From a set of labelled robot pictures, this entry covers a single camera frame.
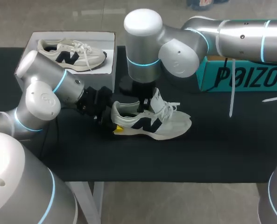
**shoe sole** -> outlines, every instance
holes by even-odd
[[[62,66],[65,69],[72,69],[74,71],[90,71],[90,70],[95,70],[98,68],[98,66],[102,65],[104,63],[104,61],[98,63],[98,64],[94,64],[91,66],[91,69],[89,69],[87,66],[75,66],[72,64],[66,64],[66,63],[58,63],[60,66]]]
[[[128,128],[128,127],[122,127],[123,130],[121,132],[114,132],[114,134],[116,135],[137,135],[137,134],[144,134],[144,135],[148,135],[151,138],[155,139],[155,140],[167,140],[167,139],[173,139],[176,137],[181,136],[182,134],[185,134],[189,128],[191,127],[192,122],[190,120],[190,126],[188,127],[188,129],[181,134],[176,134],[176,135],[169,135],[169,136],[165,136],[165,135],[159,135],[159,134],[155,134],[155,133],[151,133],[151,132],[146,132],[142,129],[133,129],[133,128]]]

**blue led ring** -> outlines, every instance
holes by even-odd
[[[137,66],[142,66],[142,67],[151,66],[151,65],[156,64],[157,62],[160,61],[160,59],[158,59],[157,61],[155,61],[155,62],[153,62],[153,63],[150,63],[150,64],[138,64],[138,63],[132,62],[132,61],[128,58],[128,56],[127,56],[127,59],[128,59],[128,61],[129,61],[130,63],[132,63],[132,64],[134,64],[134,65],[137,65]]]
[[[37,223],[37,224],[42,224],[43,221],[45,220],[45,218],[47,217],[50,209],[51,209],[51,206],[53,204],[53,200],[54,200],[54,195],[55,195],[55,181],[54,181],[54,176],[53,176],[53,173],[51,172],[51,170],[48,168],[48,170],[50,171],[50,174],[51,174],[51,177],[52,177],[52,195],[51,195],[51,199],[50,199],[50,202],[49,202],[49,205],[44,213],[44,215],[42,216],[41,220]]]
[[[205,41],[206,41],[206,43],[207,43],[207,47],[208,47],[207,53],[209,52],[209,42],[208,42],[208,40],[206,39],[206,37],[205,37],[201,32],[199,32],[199,31],[197,31],[197,30],[195,30],[195,29],[191,29],[191,28],[186,28],[185,30],[190,30],[190,31],[192,31],[192,32],[194,32],[194,33],[197,33],[197,34],[201,35],[201,36],[205,39]]]
[[[67,70],[65,69],[62,79],[59,81],[59,83],[57,84],[57,86],[56,86],[55,89],[53,90],[54,93],[56,92],[56,90],[58,90],[58,88],[60,87],[60,85],[61,85],[62,82],[64,81],[64,78],[66,77],[66,75],[67,75]]]
[[[277,216],[277,211],[276,211],[276,209],[275,209],[275,207],[274,207],[274,205],[273,205],[273,203],[272,203],[271,196],[270,196],[270,182],[271,182],[271,178],[272,178],[273,174],[274,174],[274,172],[272,173],[272,175],[271,175],[271,177],[270,177],[270,179],[269,179],[269,182],[268,182],[268,197],[269,197],[270,205],[271,205],[271,207],[272,207],[274,213],[275,213],[276,216]]]
[[[18,119],[18,117],[17,117],[17,108],[15,109],[14,117],[15,117],[16,121],[17,121],[22,127],[24,127],[26,130],[29,130],[29,131],[31,131],[31,132],[40,132],[40,131],[42,130],[42,129],[40,129],[40,130],[34,130],[34,129],[30,129],[30,128],[28,128],[28,127],[25,127],[25,126],[19,121],[19,119]]]
[[[262,37],[262,44],[261,44],[261,61],[262,62],[265,62],[265,60],[264,60],[264,44],[265,44],[265,38],[266,38],[266,30],[267,30],[267,27],[269,26],[270,21],[271,20],[268,20],[266,22],[265,30],[264,30],[263,37]]]

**black n logo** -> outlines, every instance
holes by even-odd
[[[151,125],[151,118],[140,118],[132,128],[133,129],[140,129],[142,128],[146,132],[155,133],[158,128],[161,126],[162,122],[159,118],[155,120],[155,122]]]
[[[62,51],[55,61],[58,63],[62,63],[63,61],[65,61],[67,64],[74,64],[78,58],[79,54],[77,54],[77,52],[75,52],[71,58],[71,55],[68,51]]]

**shoe box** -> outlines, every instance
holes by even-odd
[[[71,69],[67,69],[69,72],[77,75],[81,80],[85,82],[85,87],[92,87],[94,89],[100,89],[102,86],[106,86],[114,92],[115,83],[115,69],[117,59],[117,46],[115,42],[116,35],[114,32],[62,32],[62,31],[47,31],[47,32],[34,32],[30,40],[28,41],[25,50],[21,56],[22,59],[32,50],[37,50],[38,41],[43,39],[46,41],[54,42],[62,39],[76,40],[82,43],[86,43],[91,47],[102,49],[107,53],[107,58],[97,69],[92,71],[77,72]],[[23,82],[18,78],[19,86],[23,90]]]
[[[221,56],[208,56],[196,71],[201,91],[232,91],[233,60]],[[277,64],[235,62],[235,91],[277,91]]]

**sneaker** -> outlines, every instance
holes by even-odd
[[[157,88],[155,88],[155,94],[150,101],[149,110],[144,110],[142,113],[137,112],[139,103],[114,102],[111,120],[118,125],[114,134],[146,134],[156,140],[166,140],[184,134],[191,127],[190,116],[177,111],[180,103],[163,101]]]
[[[65,69],[74,71],[88,71],[101,65],[106,57],[106,52],[92,48],[79,41],[60,40],[47,42],[39,40],[37,51],[56,62]]]

